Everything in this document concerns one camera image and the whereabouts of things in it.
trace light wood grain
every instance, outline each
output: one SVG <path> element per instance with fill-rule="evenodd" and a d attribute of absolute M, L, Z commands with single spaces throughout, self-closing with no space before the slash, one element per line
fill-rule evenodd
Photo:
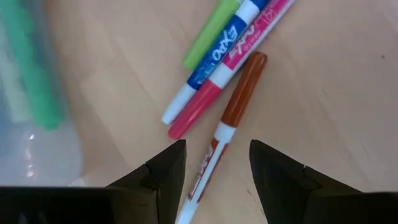
<path fill-rule="evenodd" d="M 172 144 L 160 117 L 215 0 L 48 0 L 62 78 L 104 186 Z M 193 223 L 265 223 L 248 148 L 260 139 L 359 190 L 398 190 L 398 3 L 297 0 L 259 50 L 269 63 Z M 185 197 L 236 84 L 186 135 Z"/>

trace green marker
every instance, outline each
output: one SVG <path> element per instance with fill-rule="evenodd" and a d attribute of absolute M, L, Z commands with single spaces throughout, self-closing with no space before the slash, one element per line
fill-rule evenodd
<path fill-rule="evenodd" d="M 187 68 L 194 69 L 211 47 L 218 34 L 232 15 L 238 10 L 243 0 L 219 0 L 218 6 L 201 29 L 191 49 L 184 59 Z"/>
<path fill-rule="evenodd" d="M 64 115 L 50 65 L 39 60 L 44 49 L 39 49 L 33 39 L 41 34 L 35 27 L 38 21 L 33 20 L 28 9 L 21 6 L 20 0 L 0 0 L 0 19 L 36 125 L 46 130 L 57 129 Z"/>

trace plastic container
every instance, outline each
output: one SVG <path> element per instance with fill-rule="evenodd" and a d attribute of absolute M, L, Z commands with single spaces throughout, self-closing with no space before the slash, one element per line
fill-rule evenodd
<path fill-rule="evenodd" d="M 83 154 L 41 0 L 0 1 L 0 185 L 61 186 Z"/>

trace orange marker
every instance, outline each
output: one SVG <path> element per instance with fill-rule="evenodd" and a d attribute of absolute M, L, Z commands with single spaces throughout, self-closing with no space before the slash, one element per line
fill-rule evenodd
<path fill-rule="evenodd" d="M 244 68 L 243 75 L 239 80 L 238 85 L 228 106 L 225 109 L 224 115 L 221 118 L 216 133 L 205 159 L 203 160 L 199 173 L 195 179 L 195 183 L 186 199 L 180 214 L 178 215 L 178 224 L 190 223 L 195 211 L 198 207 L 199 201 L 205 193 L 206 186 L 210 181 L 218 161 L 225 152 L 228 144 L 231 142 L 236 128 L 248 106 L 250 97 L 256 87 L 256 84 L 261 76 L 261 73 L 266 66 L 267 55 L 254 52 Z"/>

